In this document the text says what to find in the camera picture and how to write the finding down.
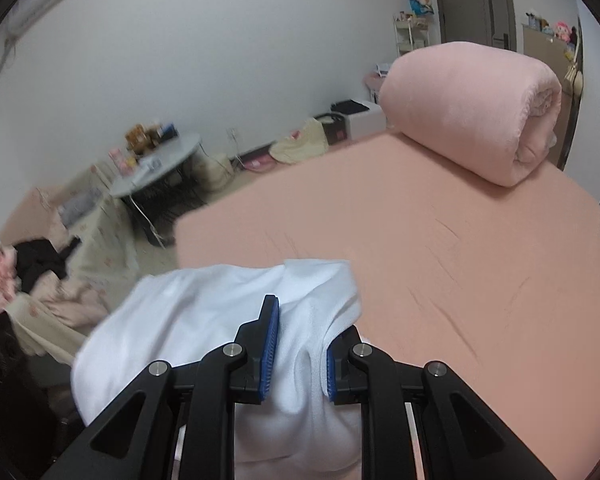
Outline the white navy-trimmed shirt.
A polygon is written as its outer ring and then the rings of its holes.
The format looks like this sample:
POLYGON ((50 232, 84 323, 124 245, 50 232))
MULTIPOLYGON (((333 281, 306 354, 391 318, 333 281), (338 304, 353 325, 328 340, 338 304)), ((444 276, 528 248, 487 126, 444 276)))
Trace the white navy-trimmed shirt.
POLYGON ((152 361, 201 360, 279 301, 271 388, 235 410, 238 479, 344 479, 361 459, 361 415, 327 392, 327 348, 362 313, 346 260, 286 260, 267 269, 217 264, 142 278, 76 354, 71 389, 86 424, 152 361))

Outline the beige floor bedding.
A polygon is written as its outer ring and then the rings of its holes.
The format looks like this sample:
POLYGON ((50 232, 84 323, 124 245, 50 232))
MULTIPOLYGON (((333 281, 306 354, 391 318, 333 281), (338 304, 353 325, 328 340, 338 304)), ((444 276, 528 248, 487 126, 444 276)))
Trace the beige floor bedding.
POLYGON ((0 232, 7 246, 46 238, 56 249, 78 238, 67 276, 41 276, 6 311, 23 350, 70 365, 88 334, 114 312, 145 275, 176 268, 175 249, 155 247, 132 227, 131 215, 109 194, 112 169, 96 162, 69 182, 31 188, 0 232))

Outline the pink bed sheet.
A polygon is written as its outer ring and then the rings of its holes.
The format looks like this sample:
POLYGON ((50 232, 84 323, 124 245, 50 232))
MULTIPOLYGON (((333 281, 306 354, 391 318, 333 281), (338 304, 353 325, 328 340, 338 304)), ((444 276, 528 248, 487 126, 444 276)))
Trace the pink bed sheet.
POLYGON ((600 479, 600 205, 551 164, 500 188, 384 133, 256 177, 175 227, 184 268, 344 259, 358 330, 441 360, 559 479, 600 479))

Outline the black clothing on floor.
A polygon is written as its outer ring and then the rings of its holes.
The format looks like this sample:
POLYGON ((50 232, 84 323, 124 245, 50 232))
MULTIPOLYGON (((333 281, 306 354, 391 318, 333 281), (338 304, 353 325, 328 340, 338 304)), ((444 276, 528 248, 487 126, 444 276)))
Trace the black clothing on floor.
POLYGON ((68 275, 67 261, 81 243, 79 237, 73 236, 69 243, 59 250, 47 238, 15 244, 15 269, 20 281, 20 290, 28 294, 34 289, 38 279, 47 272, 52 272, 60 280, 65 278, 68 275))

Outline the round grey side table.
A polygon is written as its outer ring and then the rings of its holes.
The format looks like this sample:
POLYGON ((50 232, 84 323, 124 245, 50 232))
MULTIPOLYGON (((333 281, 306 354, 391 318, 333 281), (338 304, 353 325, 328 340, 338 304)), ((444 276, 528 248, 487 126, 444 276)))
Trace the round grey side table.
POLYGON ((110 184, 109 195, 122 201, 152 246, 173 244, 171 230, 178 208, 204 204, 187 169, 200 148, 199 134, 178 134, 144 157, 132 174, 117 176, 110 184))

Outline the rolled pink quilt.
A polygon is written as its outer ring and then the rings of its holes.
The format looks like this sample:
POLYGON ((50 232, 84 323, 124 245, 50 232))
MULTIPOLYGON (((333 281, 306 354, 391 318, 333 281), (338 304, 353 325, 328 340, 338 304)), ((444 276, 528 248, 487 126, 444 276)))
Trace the rolled pink quilt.
POLYGON ((395 60, 379 105, 390 124, 413 141, 512 188, 555 143, 562 84, 536 58, 454 41, 395 60))

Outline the cream floor cushion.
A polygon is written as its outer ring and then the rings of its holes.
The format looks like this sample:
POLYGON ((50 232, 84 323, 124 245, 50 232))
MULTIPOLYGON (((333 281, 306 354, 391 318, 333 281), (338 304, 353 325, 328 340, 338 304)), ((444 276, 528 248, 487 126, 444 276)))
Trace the cream floor cushion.
POLYGON ((268 154, 280 164, 295 165, 326 154, 328 148, 323 124, 315 118, 309 118, 300 130, 274 142, 268 154))

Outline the white storage box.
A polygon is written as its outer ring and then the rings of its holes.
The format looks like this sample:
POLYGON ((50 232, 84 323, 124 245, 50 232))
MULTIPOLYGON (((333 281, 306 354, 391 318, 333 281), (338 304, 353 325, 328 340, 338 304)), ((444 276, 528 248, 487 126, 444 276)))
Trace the white storage box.
POLYGON ((374 103, 347 100, 332 104, 330 110, 346 120, 348 138, 360 140, 387 128, 387 118, 382 108, 374 103))

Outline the wooden cabinet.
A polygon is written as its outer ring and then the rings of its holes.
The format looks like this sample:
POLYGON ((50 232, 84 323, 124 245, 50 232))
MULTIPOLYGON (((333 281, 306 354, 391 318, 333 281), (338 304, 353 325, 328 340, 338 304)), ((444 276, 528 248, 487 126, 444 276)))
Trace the wooden cabinet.
POLYGON ((524 54, 538 58, 550 66, 562 84, 562 108, 554 128, 557 138, 550 149, 548 160, 558 169, 564 170, 570 154, 583 93, 580 47, 574 50, 565 41, 550 37, 538 30, 522 26, 524 54))

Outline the grey room door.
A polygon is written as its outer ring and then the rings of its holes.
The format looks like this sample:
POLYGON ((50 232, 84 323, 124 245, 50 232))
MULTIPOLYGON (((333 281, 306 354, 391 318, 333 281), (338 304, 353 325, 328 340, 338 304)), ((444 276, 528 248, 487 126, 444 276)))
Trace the grey room door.
POLYGON ((516 51, 514 0, 437 0, 442 42, 516 51))

